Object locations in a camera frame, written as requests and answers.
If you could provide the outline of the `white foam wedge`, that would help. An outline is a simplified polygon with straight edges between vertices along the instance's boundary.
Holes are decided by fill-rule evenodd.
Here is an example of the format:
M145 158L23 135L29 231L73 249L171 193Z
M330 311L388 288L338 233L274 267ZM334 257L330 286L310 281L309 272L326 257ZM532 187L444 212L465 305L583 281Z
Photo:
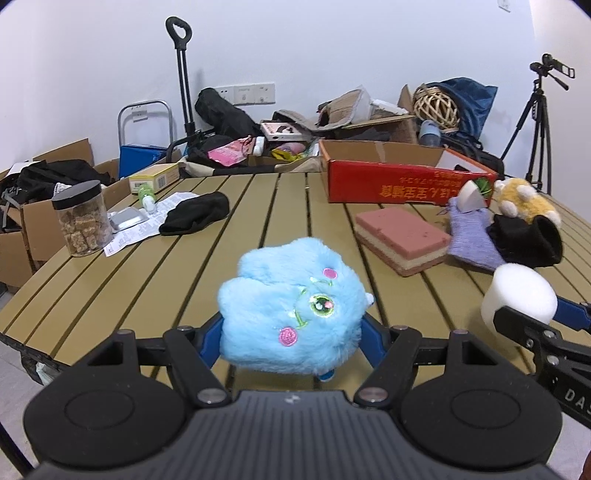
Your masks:
M457 196L457 208L462 213L469 213L487 207L484 195L474 180L466 182Z

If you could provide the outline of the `black fabric pouch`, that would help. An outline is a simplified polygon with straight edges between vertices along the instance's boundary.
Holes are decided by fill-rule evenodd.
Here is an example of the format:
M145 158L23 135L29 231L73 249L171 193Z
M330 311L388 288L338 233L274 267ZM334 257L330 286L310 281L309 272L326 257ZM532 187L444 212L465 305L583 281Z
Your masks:
M545 216L537 215L528 223L521 218L495 215L487 233L507 263L535 269L559 264L563 259L560 232Z

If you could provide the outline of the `black bag on wall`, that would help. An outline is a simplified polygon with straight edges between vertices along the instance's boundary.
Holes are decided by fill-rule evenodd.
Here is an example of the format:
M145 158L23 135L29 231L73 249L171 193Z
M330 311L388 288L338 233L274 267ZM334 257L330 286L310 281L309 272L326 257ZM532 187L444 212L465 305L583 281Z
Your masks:
M218 135L232 140L262 135L259 124L249 114L222 98L214 88L202 89L194 107L197 115Z

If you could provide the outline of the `blue water bottle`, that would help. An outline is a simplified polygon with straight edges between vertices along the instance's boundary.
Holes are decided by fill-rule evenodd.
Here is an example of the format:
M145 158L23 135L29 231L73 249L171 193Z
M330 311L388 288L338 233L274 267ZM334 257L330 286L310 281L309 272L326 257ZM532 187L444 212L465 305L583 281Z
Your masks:
M420 127L418 141L422 146L439 148L442 144L439 125L433 120L424 120Z

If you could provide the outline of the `purple knitted pouch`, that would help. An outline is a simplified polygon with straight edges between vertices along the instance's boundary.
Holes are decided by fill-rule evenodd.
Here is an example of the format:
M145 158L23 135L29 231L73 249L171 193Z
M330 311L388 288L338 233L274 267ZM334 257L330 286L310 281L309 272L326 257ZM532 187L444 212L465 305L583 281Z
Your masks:
M487 232L492 223L488 209L462 212L459 209L458 198L453 197L448 202L447 211L452 237L448 248L449 255L490 272L505 264Z

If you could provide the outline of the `white paper leaflet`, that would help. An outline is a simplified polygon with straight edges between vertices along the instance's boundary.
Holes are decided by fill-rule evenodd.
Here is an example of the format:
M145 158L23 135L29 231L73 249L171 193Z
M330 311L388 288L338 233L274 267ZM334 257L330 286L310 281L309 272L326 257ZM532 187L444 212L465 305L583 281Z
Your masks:
M143 223L123 231L114 232L112 230L113 238L103 248L104 255L111 257L127 246L158 235L159 226L164 222L167 213L181 201L195 197L198 197L198 195L192 192L173 193L171 196L157 201L157 211L151 215L147 214L143 208L137 208L145 213L147 219Z

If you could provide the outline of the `clear jar with black lid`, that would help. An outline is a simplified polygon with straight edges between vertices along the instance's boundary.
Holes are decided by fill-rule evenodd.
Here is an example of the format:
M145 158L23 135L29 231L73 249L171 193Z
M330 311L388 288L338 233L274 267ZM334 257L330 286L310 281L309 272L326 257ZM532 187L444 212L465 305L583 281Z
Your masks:
M65 245L73 257L101 251L113 236L98 180L78 183L51 199Z

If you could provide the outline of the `pink white product box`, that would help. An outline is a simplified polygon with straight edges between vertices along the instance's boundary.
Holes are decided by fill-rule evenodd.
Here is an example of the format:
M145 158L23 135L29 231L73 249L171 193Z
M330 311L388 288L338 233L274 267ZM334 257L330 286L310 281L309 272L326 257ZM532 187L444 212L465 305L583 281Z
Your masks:
M264 137L269 142L308 142L311 133L289 122L263 121L260 123Z

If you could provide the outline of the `red cardboard box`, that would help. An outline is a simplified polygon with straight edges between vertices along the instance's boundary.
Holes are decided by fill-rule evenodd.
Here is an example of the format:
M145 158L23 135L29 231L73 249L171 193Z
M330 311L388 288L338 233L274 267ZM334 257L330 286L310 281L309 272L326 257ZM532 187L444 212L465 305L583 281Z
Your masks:
M498 174L448 148L377 141L325 140L322 179L331 203L445 206L474 181L485 203Z

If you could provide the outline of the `open brown cardboard box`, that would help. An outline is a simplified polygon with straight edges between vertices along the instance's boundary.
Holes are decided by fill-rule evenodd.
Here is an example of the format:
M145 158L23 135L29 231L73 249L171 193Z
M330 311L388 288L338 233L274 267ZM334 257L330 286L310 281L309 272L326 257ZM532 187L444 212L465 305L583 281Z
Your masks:
M312 137L417 144L417 117L407 85L397 104L373 99L360 86L318 106L315 116L279 110L273 121L291 123Z

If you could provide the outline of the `white foam cylinder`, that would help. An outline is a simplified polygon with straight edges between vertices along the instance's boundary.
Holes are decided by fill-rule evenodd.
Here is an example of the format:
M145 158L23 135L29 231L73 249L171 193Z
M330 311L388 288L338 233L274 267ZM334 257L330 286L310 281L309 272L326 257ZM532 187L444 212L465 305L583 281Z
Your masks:
M481 317L491 332L496 333L495 313L505 306L549 325L557 311L558 298L550 283L537 271L508 263L495 270L481 304Z

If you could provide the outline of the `yellow hamster plush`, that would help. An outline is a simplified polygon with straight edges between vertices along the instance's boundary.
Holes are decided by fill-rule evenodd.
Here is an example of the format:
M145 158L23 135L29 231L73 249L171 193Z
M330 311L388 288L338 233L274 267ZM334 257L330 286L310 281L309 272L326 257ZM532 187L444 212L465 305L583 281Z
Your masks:
M495 182L495 194L502 215L519 218L532 224L536 217L544 217L560 229L558 211L527 180L507 178Z

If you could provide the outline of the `blue plush toy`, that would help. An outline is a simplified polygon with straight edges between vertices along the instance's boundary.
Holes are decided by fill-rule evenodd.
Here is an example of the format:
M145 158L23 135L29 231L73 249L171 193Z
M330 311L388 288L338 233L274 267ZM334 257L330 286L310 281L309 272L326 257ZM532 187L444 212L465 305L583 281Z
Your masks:
M317 238L252 250L218 290L219 352L240 368L328 381L359 348L374 302L342 256Z

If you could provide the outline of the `black clothes in box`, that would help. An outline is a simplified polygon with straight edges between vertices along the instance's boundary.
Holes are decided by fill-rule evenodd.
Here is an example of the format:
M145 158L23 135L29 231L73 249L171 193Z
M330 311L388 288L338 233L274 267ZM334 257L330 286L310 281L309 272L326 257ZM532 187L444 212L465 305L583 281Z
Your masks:
M21 230L8 215L11 209L19 212L23 205L50 200L61 190L91 180L105 187L115 182L109 173L100 173L81 159L30 162L19 173L8 174L1 179L1 232Z

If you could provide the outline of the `pink layered sponge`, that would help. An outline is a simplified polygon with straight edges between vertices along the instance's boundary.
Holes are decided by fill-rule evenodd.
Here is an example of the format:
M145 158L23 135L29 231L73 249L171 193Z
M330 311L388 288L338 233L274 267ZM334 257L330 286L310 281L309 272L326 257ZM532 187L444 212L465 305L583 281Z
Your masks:
M399 275L442 263L452 236L417 215L391 207L356 214L356 238Z

